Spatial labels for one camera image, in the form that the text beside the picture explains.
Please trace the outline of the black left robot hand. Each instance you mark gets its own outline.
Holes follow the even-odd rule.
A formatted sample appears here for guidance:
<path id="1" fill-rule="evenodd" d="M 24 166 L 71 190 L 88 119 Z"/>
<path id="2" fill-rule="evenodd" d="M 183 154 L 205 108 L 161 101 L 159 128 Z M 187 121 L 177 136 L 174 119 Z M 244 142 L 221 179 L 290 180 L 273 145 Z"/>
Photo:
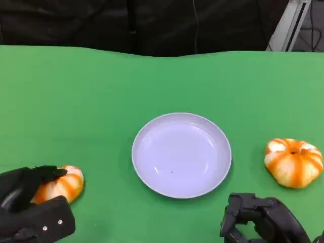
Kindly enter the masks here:
<path id="1" fill-rule="evenodd" d="M 75 232 L 75 218 L 64 196 L 32 202 L 41 185 L 66 173 L 56 166 L 1 173 L 1 242 L 56 242 Z"/>

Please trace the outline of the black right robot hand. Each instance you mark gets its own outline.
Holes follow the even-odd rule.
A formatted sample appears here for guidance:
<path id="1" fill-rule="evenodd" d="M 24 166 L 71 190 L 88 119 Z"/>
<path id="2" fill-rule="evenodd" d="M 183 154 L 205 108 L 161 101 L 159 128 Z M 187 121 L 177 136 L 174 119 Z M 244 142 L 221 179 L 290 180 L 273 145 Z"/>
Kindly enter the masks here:
<path id="1" fill-rule="evenodd" d="M 254 223 L 259 238 L 248 239 L 236 225 Z M 232 193 L 225 207 L 220 236 L 224 242 L 311 242 L 292 212 L 275 197 Z"/>

